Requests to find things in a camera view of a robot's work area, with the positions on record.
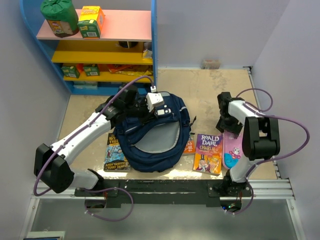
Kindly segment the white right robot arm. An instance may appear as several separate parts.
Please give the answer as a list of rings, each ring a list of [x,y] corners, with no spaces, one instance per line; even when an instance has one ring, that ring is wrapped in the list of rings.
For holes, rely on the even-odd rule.
[[[248,186],[254,169],[280,152],[279,123],[248,106],[241,97],[230,92],[217,96],[220,117],[216,129],[238,137],[242,133],[242,157],[228,170],[215,187],[221,197],[235,196]]]

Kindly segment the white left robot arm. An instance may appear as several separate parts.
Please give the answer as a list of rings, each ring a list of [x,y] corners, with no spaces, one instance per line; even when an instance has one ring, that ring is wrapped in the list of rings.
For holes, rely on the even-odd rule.
[[[163,97],[152,86],[146,96],[138,97],[138,90],[128,83],[118,92],[100,104],[90,117],[63,139],[51,144],[41,144],[35,152],[33,187],[35,196],[39,182],[59,194],[68,188],[86,189],[92,196],[99,196],[104,190],[102,177],[94,170],[73,170],[71,164],[76,157],[101,135],[122,123],[126,117],[148,119],[156,107],[164,103]]]

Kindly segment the navy blue backpack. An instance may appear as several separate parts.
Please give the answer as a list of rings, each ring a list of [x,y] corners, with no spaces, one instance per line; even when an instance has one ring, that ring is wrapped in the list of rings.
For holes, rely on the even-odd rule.
[[[139,172],[173,168],[189,140],[192,121],[183,99],[166,91],[161,95],[164,103],[155,118],[142,123],[128,116],[113,131],[130,166]]]

